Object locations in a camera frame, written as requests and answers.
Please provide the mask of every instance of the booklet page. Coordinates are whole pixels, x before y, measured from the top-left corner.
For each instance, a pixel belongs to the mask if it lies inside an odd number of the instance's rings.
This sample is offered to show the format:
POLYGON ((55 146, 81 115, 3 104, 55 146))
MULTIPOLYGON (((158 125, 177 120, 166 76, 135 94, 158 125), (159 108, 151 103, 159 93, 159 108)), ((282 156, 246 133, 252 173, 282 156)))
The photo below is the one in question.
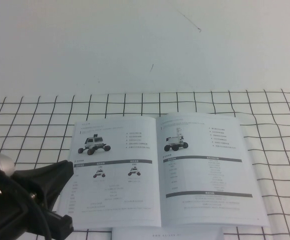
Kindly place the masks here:
POLYGON ((219 226, 195 227, 118 227, 112 240, 223 240, 219 226))
POLYGON ((69 155, 59 212, 76 230, 161 225, 154 118, 78 122, 69 155))
POLYGON ((252 164, 233 117, 157 120, 162 224, 268 226, 252 164))

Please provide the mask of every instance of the white wall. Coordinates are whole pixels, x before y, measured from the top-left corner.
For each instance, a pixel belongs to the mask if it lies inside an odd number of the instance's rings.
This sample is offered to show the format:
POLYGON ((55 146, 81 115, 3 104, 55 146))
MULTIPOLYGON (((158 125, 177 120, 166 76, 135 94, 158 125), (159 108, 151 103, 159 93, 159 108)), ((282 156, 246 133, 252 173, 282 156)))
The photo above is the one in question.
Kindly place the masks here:
POLYGON ((290 1, 0 0, 0 95, 262 88, 290 88, 290 1))

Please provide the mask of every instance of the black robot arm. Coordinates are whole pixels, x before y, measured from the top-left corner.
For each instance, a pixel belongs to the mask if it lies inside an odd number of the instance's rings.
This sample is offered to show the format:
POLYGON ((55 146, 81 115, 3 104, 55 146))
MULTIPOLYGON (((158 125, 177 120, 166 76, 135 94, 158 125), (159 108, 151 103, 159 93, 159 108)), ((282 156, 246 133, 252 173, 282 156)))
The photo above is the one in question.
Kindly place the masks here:
POLYGON ((66 160, 11 176, 0 170, 0 240, 14 240, 24 232, 67 238, 73 232, 72 219, 52 208, 72 175, 73 164, 66 160))

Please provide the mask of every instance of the dark gray header bar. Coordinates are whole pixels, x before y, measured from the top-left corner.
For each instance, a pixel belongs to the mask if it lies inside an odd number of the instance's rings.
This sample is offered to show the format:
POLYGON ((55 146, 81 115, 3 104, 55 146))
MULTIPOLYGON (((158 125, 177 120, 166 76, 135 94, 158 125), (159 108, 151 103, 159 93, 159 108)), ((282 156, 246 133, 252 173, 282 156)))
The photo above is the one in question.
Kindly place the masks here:
POLYGON ((178 160, 178 159, 212 159, 212 160, 221 160, 221 161, 230 161, 230 162, 238 162, 242 163, 243 161, 241 159, 235 159, 235 158, 226 158, 226 157, 217 157, 217 156, 176 156, 164 159, 164 163, 172 160, 178 160))
POLYGON ((87 166, 110 165, 110 164, 134 164, 134 163, 152 164, 153 161, 145 160, 145 159, 97 161, 97 162, 88 162, 88 163, 77 163, 77 164, 74 164, 74 168, 87 167, 87 166))
POLYGON ((166 194, 166 198, 182 195, 218 195, 218 196, 233 196, 233 197, 245 197, 252 198, 252 194, 248 193, 237 193, 237 192, 223 192, 223 191, 179 191, 166 194))

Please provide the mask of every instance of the robot car illustration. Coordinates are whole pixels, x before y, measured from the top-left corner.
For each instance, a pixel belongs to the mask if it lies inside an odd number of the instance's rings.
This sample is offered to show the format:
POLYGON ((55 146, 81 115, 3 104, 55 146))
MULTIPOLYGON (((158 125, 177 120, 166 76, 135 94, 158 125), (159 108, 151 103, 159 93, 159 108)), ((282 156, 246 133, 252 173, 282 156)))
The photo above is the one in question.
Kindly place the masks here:
POLYGON ((94 137, 89 137, 85 141, 85 148, 78 149, 78 153, 81 154, 83 151, 87 150, 88 155, 94 154, 97 149, 104 149, 106 152, 110 150, 110 146, 103 143, 103 138, 94 134, 94 137))
POLYGON ((102 176, 104 178, 106 175, 102 169, 98 169, 93 177, 96 178, 97 176, 102 176))
POLYGON ((177 128, 177 136, 166 138, 166 142, 168 143, 164 147, 166 152, 168 152, 170 148, 174 151, 177 151, 179 147, 183 147, 185 149, 188 147, 188 143, 184 142, 184 137, 181 134, 181 128, 179 127, 177 128))
POLYGON ((133 166, 128 174, 128 176, 131 176, 132 174, 137 174, 140 176, 140 171, 138 171, 137 167, 133 166))

